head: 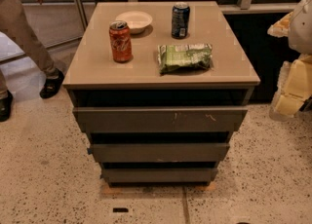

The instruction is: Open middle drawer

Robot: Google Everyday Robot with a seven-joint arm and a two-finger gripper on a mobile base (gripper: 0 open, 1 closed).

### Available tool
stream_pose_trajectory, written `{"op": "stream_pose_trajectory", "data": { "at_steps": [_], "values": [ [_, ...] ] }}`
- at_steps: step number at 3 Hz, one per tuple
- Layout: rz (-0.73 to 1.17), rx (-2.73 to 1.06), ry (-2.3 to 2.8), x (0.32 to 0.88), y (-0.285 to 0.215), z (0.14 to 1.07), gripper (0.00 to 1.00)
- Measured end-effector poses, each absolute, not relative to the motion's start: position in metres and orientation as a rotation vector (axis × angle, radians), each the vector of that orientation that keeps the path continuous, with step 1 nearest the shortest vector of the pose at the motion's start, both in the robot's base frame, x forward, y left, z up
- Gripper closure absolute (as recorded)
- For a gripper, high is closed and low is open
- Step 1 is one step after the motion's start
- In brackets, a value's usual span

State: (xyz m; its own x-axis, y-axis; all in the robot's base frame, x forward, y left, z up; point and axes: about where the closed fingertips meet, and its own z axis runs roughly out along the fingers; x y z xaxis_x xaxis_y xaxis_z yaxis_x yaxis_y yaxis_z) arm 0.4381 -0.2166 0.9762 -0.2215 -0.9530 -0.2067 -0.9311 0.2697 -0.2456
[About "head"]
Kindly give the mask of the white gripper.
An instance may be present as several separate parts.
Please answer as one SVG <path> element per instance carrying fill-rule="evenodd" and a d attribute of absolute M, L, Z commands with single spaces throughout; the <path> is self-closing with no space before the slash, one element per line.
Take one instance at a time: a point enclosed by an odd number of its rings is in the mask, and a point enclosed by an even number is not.
<path fill-rule="evenodd" d="M 287 37 L 290 19 L 288 13 L 272 24 L 267 33 L 273 37 Z M 290 66 L 275 110 L 282 115 L 294 115 L 312 95 L 312 55 L 301 54 Z"/>

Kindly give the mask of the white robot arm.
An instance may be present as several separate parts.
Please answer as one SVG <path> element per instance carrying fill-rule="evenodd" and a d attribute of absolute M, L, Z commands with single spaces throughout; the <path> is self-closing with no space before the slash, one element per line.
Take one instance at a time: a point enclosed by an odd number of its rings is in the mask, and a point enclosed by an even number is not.
<path fill-rule="evenodd" d="M 299 52 L 294 62 L 283 63 L 270 106 L 272 119 L 286 121 L 312 96 L 312 0 L 301 0 L 292 12 L 271 25 L 267 33 L 287 37 L 289 47 Z"/>

